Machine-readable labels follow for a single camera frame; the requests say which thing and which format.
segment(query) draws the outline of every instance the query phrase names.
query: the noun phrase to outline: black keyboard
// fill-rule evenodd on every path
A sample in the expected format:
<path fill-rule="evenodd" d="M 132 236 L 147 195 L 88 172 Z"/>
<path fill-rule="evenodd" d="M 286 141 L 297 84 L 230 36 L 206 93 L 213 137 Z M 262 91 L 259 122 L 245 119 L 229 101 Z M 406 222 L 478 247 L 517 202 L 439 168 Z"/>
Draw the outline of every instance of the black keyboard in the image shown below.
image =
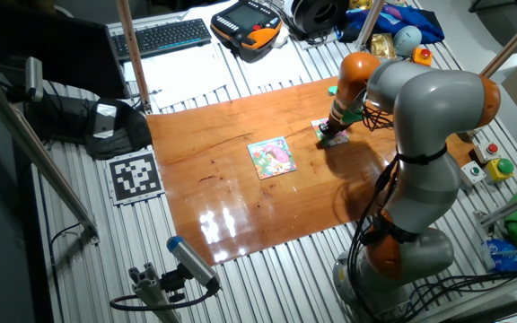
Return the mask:
<path fill-rule="evenodd" d="M 141 57 L 160 55 L 211 42 L 211 35 L 202 19 L 171 22 L 163 26 L 136 31 L 135 35 Z M 125 35 L 113 36 L 112 40 L 118 60 L 130 60 Z"/>

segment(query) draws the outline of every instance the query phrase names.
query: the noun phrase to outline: colorful card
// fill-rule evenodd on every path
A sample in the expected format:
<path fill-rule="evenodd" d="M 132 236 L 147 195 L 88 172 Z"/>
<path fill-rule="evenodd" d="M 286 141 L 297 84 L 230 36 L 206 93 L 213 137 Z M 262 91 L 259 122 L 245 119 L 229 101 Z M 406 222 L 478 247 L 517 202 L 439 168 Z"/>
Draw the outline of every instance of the colorful card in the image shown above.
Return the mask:
<path fill-rule="evenodd" d="M 282 136 L 249 144 L 249 153 L 259 179 L 268 179 L 296 170 L 294 158 Z"/>
<path fill-rule="evenodd" d="M 328 139 L 325 135 L 322 134 L 320 131 L 320 125 L 323 123 L 326 123 L 328 118 L 320 119 L 320 120 L 313 120 L 311 121 L 312 127 L 314 128 L 314 133 L 316 134 L 317 138 L 319 138 L 320 143 L 323 147 L 330 147 L 335 144 L 343 144 L 348 142 L 348 135 L 346 134 L 346 131 L 340 131 L 335 135 L 334 137 Z"/>

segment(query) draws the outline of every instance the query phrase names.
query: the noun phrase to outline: wooden table surface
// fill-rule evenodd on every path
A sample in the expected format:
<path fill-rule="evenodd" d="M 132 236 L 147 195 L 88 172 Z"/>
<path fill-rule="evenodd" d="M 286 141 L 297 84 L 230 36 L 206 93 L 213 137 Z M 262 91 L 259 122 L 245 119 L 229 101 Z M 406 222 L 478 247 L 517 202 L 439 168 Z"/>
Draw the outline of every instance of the wooden table surface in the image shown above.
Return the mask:
<path fill-rule="evenodd" d="M 395 154 L 391 130 L 362 123 L 350 141 L 317 147 L 336 78 L 167 115 L 147 116 L 177 234 L 222 263 L 357 219 Z M 284 136 L 296 171 L 260 180 L 247 146 Z M 473 144 L 448 149 L 461 166 Z"/>

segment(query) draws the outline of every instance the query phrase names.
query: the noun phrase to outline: red button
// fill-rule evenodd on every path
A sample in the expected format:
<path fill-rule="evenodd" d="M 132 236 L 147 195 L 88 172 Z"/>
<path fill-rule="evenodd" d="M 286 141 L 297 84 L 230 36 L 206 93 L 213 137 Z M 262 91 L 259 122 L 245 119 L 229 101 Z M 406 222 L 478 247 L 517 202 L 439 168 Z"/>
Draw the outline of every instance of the red button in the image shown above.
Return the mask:
<path fill-rule="evenodd" d="M 431 55 L 432 55 L 432 52 L 430 50 L 428 50 L 428 49 L 422 49 L 420 51 L 420 56 L 422 58 L 429 58 Z"/>
<path fill-rule="evenodd" d="M 491 153 L 498 153 L 498 146 L 496 144 L 490 144 L 488 146 L 488 151 Z"/>

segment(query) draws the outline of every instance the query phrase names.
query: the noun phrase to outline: small block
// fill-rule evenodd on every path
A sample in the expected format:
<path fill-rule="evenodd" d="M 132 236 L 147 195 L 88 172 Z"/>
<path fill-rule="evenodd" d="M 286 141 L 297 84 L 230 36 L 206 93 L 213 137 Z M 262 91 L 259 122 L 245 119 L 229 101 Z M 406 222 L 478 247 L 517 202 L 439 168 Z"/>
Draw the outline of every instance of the small block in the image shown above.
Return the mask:
<path fill-rule="evenodd" d="M 338 86 L 330 86 L 329 87 L 329 96 L 335 96 L 338 92 Z"/>

